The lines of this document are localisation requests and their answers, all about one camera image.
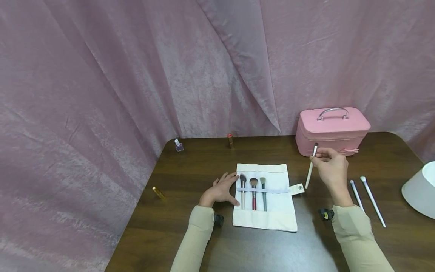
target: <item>elastic band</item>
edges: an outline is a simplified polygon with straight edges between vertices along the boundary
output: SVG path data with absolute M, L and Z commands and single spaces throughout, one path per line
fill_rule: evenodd
M 237 188 L 236 191 L 247 191 L 247 192 L 260 192 L 260 193 L 269 193 L 269 194 L 285 194 L 291 192 L 290 189 L 285 190 L 269 190 L 269 189 L 260 189 L 260 188 Z

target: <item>small black device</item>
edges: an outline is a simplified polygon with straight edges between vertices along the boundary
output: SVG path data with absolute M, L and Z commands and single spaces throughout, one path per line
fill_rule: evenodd
M 334 211 L 326 208 L 319 209 L 319 214 L 323 221 L 332 220 L 334 217 Z

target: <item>right hand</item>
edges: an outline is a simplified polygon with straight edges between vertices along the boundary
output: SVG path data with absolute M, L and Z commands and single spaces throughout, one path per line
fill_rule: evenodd
M 316 156 L 311 156 L 310 160 L 319 170 L 320 178 L 331 193 L 334 204 L 352 206 L 347 183 L 349 163 L 346 156 L 332 148 L 318 148 Z

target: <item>zipper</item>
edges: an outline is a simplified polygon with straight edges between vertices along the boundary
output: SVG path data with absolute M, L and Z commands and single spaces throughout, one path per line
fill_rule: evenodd
M 338 140 L 356 140 L 356 139 L 361 139 L 361 137 L 348 137 L 348 138 L 308 138 L 308 137 L 305 137 L 305 139 L 307 139 L 309 141 L 338 141 Z

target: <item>black clip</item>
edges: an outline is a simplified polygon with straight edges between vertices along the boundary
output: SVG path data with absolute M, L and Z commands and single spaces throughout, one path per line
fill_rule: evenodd
M 319 214 L 323 221 L 332 220 L 332 218 L 334 217 L 334 211 L 328 210 L 326 208 L 319 209 Z
M 214 215 L 214 225 L 221 227 L 224 224 L 224 217 L 222 215 Z

